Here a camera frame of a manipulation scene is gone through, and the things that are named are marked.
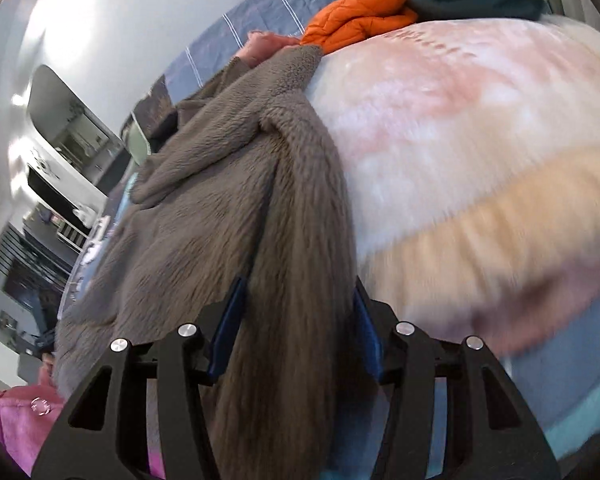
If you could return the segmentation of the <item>pink sleeved left forearm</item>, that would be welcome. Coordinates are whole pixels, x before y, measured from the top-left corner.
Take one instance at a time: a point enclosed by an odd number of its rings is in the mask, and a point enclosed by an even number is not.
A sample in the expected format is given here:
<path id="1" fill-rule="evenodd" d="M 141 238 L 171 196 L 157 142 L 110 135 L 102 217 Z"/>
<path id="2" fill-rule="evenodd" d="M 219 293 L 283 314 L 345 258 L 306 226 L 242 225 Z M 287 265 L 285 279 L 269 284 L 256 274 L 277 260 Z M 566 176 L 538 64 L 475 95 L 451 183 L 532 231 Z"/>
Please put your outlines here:
<path id="1" fill-rule="evenodd" d="M 65 404 L 53 369 L 54 359 L 44 356 L 37 382 L 0 390 L 0 442 L 28 476 Z"/>

